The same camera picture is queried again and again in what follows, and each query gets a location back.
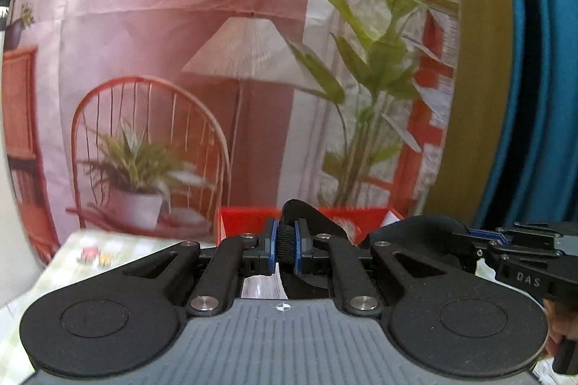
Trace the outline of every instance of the checkered tablecloth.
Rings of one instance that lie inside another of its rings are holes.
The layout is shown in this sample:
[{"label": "checkered tablecloth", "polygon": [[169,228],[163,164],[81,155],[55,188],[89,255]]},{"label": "checkered tablecloth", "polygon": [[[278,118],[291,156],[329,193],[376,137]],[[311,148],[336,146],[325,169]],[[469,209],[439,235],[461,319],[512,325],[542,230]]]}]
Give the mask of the checkered tablecloth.
[{"label": "checkered tablecloth", "polygon": [[[16,319],[14,327],[0,343],[0,385],[18,385],[34,371],[18,335],[22,314],[31,303],[53,290],[130,263],[177,242],[177,240],[135,237],[93,230],[82,230],[70,235],[34,287],[19,301],[18,311],[12,312]],[[79,263],[77,260],[82,248],[91,246],[98,246],[103,253],[111,254],[113,256],[111,266],[100,268],[96,263]],[[201,246],[206,248],[214,245],[202,243]]]}]

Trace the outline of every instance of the black handle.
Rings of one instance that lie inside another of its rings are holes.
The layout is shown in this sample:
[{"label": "black handle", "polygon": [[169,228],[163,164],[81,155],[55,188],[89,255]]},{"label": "black handle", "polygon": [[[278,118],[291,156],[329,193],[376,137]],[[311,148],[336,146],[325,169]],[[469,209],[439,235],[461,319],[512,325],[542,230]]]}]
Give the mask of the black handle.
[{"label": "black handle", "polygon": [[552,370],[562,375],[578,374],[578,343],[576,341],[563,338],[554,358]]}]

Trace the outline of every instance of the vase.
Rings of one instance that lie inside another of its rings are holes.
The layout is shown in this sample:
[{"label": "vase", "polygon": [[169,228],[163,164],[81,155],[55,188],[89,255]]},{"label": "vase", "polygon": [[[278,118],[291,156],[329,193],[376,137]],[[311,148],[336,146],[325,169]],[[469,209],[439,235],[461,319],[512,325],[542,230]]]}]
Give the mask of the vase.
[{"label": "vase", "polygon": [[141,194],[111,188],[106,210],[111,219],[122,225],[152,231],[157,227],[163,196]]},{"label": "vase", "polygon": [[13,51],[18,48],[20,44],[20,37],[24,31],[24,22],[19,18],[13,23],[10,23],[4,31],[4,50]]}]

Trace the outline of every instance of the gray gripper base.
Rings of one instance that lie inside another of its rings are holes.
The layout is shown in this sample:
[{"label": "gray gripper base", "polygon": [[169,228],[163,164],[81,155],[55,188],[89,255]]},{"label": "gray gripper base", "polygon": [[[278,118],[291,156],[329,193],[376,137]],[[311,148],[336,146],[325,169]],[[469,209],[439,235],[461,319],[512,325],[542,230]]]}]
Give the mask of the gray gripper base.
[{"label": "gray gripper base", "polygon": [[[488,382],[538,383],[529,372]],[[479,385],[480,381],[442,377],[416,366],[392,346],[375,320],[346,316],[331,300],[238,299],[222,315],[190,321],[167,352],[136,371],[94,380],[39,372],[25,383]]]}]

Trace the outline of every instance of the red box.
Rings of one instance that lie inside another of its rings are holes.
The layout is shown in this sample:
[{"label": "red box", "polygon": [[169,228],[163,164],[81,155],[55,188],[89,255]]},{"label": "red box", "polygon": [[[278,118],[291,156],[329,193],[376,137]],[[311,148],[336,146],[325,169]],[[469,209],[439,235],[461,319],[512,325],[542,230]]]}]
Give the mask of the red box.
[{"label": "red box", "polygon": [[[320,212],[342,225],[351,222],[356,227],[354,243],[360,243],[369,232],[403,217],[395,209],[389,207],[354,207],[321,208]],[[219,224],[219,240],[240,234],[260,234],[268,217],[278,219],[280,209],[271,207],[222,207],[217,218]]]}]

